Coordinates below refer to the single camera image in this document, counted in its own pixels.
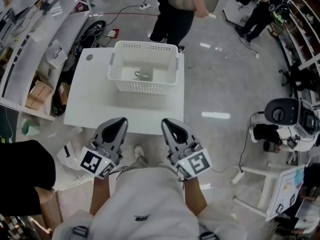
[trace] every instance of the gray floor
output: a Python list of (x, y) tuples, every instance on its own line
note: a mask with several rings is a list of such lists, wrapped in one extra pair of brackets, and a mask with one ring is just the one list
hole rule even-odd
[[(117, 13), (130, 5), (141, 4), (143, 0), (91, 0), (95, 4), (95, 13)], [(281, 87), (279, 69), (286, 68), (286, 61), (277, 41), (265, 31), (254, 40), (251, 47), (259, 52), (259, 59), (244, 47), (234, 26), (226, 22), (222, 13), (228, 0), (220, 0), (214, 14), (216, 18), (194, 19), (192, 29), (182, 41), (185, 51), (185, 101), (184, 121), (191, 125), (204, 147), (208, 148), (213, 169), (222, 171), (230, 165), (237, 165), (246, 139), (250, 115), (264, 109), (268, 101), (288, 96)], [(157, 0), (148, 0), (157, 8)], [(136, 8), (128, 8), (126, 13), (139, 13)], [(106, 35), (112, 29), (120, 29), (117, 40), (148, 41), (157, 20), (158, 12), (154, 8), (143, 13), (152, 15), (121, 14), (108, 26)], [(107, 23), (115, 15), (91, 17), (86, 23), (104, 20)], [(107, 38), (99, 40), (101, 44)], [(113, 47), (112, 40), (108, 47)], [(230, 119), (202, 117), (202, 112), (229, 113)], [(84, 129), (81, 137), (74, 145), (78, 149), (93, 134), (92, 129)], [(161, 136), (128, 134), (122, 146), (124, 159), (122, 165), (129, 165), (134, 160), (133, 149), (136, 144), (142, 145), (151, 160), (164, 159), (167, 147)], [(267, 154), (263, 152), (262, 143), (252, 143), (248, 139), (242, 164), (263, 168), (267, 162), (284, 163), (286, 153)], [(237, 185), (228, 185), (227, 180), (237, 174), (234, 167), (224, 173), (206, 172), (200, 176), (202, 185), (210, 185), (204, 190), (207, 200), (223, 208), (226, 213), (235, 217), (246, 226), (249, 240), (268, 239), (268, 223), (264, 218), (233, 202), (238, 196), (249, 203), (258, 202), (263, 177), (246, 174)], [(88, 210), (92, 183), (59, 193), (64, 218), (78, 209)]]

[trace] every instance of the white plastic basket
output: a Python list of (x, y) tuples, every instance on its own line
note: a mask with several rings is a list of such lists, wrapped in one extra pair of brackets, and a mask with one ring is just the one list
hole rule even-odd
[[(108, 79), (121, 92), (165, 95), (178, 82), (178, 55), (178, 48), (171, 44), (118, 41), (110, 59)], [(143, 66), (153, 68), (152, 82), (135, 76)]]

